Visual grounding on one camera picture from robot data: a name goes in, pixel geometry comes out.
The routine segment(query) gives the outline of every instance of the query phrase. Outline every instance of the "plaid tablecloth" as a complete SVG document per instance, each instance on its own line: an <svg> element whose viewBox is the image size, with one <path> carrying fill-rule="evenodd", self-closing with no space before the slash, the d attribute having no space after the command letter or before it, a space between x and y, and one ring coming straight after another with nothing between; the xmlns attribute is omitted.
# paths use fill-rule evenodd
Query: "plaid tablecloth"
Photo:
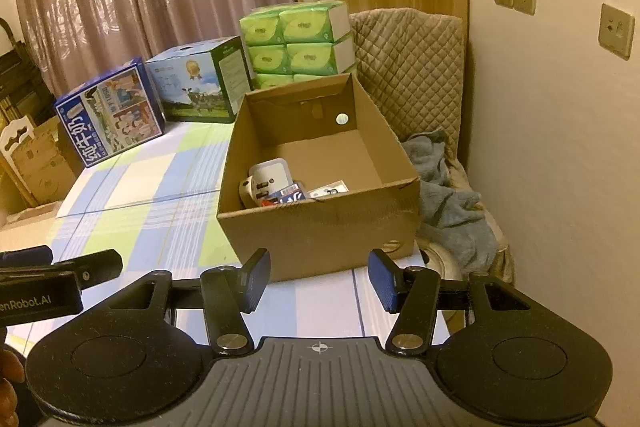
<svg viewBox="0 0 640 427"><path fill-rule="evenodd" d="M172 124L167 133L85 169L62 204L48 244L55 260L114 248L121 277L82 294L85 309L154 269L174 279L198 277L220 264L239 266L216 220L230 124ZM401 266L422 264L419 253ZM71 317L10 328L7 341L27 353ZM245 315L257 342L263 336L378 336L395 317L382 309L366 268L267 287L258 309ZM178 312L178 327L206 344L202 311ZM448 337L441 314L434 343Z"/></svg>

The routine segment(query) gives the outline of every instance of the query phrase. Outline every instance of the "round hole in box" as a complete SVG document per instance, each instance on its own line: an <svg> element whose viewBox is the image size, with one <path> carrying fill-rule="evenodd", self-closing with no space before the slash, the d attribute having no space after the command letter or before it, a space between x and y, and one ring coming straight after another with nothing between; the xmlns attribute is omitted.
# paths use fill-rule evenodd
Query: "round hole in box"
<svg viewBox="0 0 640 427"><path fill-rule="evenodd" d="M384 245L382 245L382 251L385 253L391 253L399 250L400 247L402 247L402 243L400 241L398 241L397 239L391 239L390 241L387 241Z"/></svg>

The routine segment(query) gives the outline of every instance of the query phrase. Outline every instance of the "quilted chair cover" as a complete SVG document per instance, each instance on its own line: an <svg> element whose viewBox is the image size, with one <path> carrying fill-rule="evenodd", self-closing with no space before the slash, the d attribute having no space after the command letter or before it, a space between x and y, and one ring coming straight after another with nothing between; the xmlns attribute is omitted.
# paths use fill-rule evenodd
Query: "quilted chair cover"
<svg viewBox="0 0 640 427"><path fill-rule="evenodd" d="M350 15L358 80L376 103L400 141L412 134L443 127L449 139L447 160L451 185L471 190L457 160L464 70L463 21L413 8L367 10ZM509 245L485 209L498 242L491 272L513 282ZM421 248L440 257L443 247L418 238Z"/></svg>

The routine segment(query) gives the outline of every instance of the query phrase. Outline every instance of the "finger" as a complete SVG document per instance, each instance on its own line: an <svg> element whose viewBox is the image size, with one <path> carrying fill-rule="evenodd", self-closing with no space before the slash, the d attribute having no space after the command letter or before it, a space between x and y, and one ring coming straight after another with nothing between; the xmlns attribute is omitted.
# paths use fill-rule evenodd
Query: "finger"
<svg viewBox="0 0 640 427"><path fill-rule="evenodd" d="M24 382L24 368L15 353L8 349L2 350L2 353L0 353L0 364L3 377L17 383Z"/></svg>
<svg viewBox="0 0 640 427"><path fill-rule="evenodd" d="M2 420L8 420L15 412L18 405L18 397L15 395L14 387L6 378L0 381L0 417Z"/></svg>
<svg viewBox="0 0 640 427"><path fill-rule="evenodd" d="M1 418L0 427L18 427L18 415L14 412L9 418Z"/></svg>

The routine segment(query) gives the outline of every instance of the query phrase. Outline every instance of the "small blue box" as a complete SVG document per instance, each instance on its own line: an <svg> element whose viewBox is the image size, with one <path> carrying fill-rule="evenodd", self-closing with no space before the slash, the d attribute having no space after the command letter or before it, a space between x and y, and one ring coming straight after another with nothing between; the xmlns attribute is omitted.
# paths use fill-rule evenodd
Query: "small blue box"
<svg viewBox="0 0 640 427"><path fill-rule="evenodd" d="M86 167L164 132L158 97L141 58L76 87L54 107Z"/></svg>
<svg viewBox="0 0 640 427"><path fill-rule="evenodd" d="M231 123L251 91L240 37L176 46L146 64L167 120Z"/></svg>

